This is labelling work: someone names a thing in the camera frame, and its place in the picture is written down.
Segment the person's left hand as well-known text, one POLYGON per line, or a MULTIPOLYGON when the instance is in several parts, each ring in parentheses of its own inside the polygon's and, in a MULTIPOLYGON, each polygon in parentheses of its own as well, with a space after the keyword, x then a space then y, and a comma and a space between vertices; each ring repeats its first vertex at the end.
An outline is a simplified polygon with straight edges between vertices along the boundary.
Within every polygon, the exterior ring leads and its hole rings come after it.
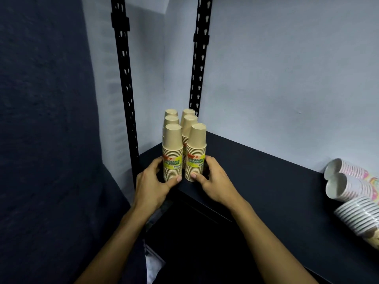
POLYGON ((157 172, 163 158, 154 159, 151 164, 138 174, 133 207, 145 218, 149 218, 164 202, 161 183, 157 172))

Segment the black shelf board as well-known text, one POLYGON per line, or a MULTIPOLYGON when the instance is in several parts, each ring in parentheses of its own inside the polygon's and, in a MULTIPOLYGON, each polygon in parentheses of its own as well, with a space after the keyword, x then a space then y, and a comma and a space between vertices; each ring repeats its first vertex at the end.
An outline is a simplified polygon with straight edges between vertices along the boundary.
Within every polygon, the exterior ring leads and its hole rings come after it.
MULTIPOLYGON (((379 284, 379 251, 349 230, 333 213, 338 202, 325 194, 322 173, 249 148, 213 133, 206 153, 215 157, 241 196, 287 249, 330 284, 379 284)), ((167 261, 205 237, 205 225, 237 232, 229 211, 200 184, 182 180, 174 201, 145 236, 146 245, 167 261)))

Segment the dark blue fabric curtain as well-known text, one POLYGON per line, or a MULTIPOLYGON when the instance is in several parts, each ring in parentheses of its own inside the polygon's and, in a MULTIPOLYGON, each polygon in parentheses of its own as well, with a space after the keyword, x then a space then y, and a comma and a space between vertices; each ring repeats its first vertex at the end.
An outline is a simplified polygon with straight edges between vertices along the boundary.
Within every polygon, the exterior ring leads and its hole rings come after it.
POLYGON ((0 0, 0 284, 73 283, 129 207, 102 162, 81 0, 0 0))

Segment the cluster of brown cup stacks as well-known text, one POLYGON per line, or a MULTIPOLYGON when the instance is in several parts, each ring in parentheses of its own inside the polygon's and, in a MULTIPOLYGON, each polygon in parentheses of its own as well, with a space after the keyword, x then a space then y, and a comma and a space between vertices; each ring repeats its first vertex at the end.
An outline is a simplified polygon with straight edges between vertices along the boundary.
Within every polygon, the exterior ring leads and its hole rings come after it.
POLYGON ((167 109, 165 111, 165 118, 163 124, 163 139, 164 142, 165 132, 164 128, 166 125, 171 123, 180 124, 184 132, 182 133, 182 142, 183 142, 183 164, 182 169, 184 170, 186 167, 187 160, 187 141, 190 133, 191 126, 197 123, 198 118, 195 115, 195 111, 193 109, 184 109, 182 112, 182 119, 179 122, 178 112, 175 109, 167 109))

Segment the brown cup sleeve yellow label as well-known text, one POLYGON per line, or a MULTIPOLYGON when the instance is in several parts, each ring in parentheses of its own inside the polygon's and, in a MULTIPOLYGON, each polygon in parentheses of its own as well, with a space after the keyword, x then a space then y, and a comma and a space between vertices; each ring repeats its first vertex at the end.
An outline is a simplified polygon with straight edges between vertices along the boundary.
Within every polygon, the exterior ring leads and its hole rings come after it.
POLYGON ((167 124, 164 128, 163 177, 167 182, 182 175, 183 169, 183 142, 182 127, 176 123, 167 124))
POLYGON ((206 153, 206 125, 195 123, 191 126, 186 145, 185 178, 194 182, 192 173, 202 174, 206 153))

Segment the pink patterned paper cup stack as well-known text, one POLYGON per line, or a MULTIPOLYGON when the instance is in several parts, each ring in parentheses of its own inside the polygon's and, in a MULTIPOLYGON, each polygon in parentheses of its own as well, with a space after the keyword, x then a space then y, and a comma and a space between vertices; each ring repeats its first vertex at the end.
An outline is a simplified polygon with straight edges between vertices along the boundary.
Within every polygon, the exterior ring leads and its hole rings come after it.
POLYGON ((367 196, 379 203, 379 190, 370 182, 338 172, 327 181, 325 192, 328 198, 347 202, 360 196, 367 196))
POLYGON ((324 179, 329 180, 336 173, 344 173, 360 180, 365 180, 370 176, 366 169, 349 163, 341 158, 333 159, 326 165, 324 179))

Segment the white striped paper cup stack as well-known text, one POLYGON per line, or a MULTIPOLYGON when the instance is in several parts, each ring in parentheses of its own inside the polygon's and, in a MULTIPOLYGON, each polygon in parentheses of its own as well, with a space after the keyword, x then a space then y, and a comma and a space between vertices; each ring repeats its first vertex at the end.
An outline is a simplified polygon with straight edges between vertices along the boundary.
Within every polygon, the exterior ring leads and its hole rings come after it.
POLYGON ((360 196, 338 207, 334 215, 356 236, 379 251, 378 204, 367 196, 360 196))

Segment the black perforated shelf post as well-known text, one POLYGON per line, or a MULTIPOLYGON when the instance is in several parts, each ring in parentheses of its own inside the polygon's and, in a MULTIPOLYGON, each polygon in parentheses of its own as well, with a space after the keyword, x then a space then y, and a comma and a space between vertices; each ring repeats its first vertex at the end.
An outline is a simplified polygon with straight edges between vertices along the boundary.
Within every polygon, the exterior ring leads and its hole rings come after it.
POLYGON ((111 24, 112 28, 114 29, 116 39, 117 59, 120 71, 133 184, 136 186, 136 177, 140 169, 140 154, 138 149, 138 138, 136 131, 134 107, 135 102, 133 96, 128 40, 130 21, 126 14, 125 0, 111 0, 111 24))
POLYGON ((189 108, 199 115, 203 87, 204 68, 207 46, 209 45, 209 29, 213 0, 198 0, 196 13, 196 29, 193 34, 193 59, 191 73, 191 89, 189 108))

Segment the person's right hand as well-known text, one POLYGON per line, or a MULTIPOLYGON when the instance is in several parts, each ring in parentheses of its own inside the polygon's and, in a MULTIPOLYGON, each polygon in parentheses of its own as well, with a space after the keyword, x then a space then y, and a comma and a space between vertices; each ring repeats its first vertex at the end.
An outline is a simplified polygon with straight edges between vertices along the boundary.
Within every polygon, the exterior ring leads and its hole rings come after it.
POLYGON ((224 205, 232 213, 250 209, 249 203, 235 189, 217 160, 214 157, 205 156, 205 161, 210 171, 208 179, 212 182, 211 191, 206 192, 206 194, 212 200, 224 205))

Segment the person's right forearm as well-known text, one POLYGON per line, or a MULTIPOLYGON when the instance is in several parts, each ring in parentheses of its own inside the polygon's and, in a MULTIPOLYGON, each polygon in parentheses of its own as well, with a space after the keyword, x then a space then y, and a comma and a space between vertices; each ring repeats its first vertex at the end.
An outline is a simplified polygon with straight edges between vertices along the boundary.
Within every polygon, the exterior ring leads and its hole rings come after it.
POLYGON ((265 284, 319 284, 271 232, 241 196, 229 210, 253 255, 265 284))

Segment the person's left forearm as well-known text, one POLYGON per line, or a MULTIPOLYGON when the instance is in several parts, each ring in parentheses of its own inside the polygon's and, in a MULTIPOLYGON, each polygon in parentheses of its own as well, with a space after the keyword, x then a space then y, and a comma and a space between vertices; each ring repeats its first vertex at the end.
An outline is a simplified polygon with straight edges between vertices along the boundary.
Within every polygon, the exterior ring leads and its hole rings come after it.
POLYGON ((160 205, 135 201, 110 239, 73 284, 117 284, 142 228, 160 205))

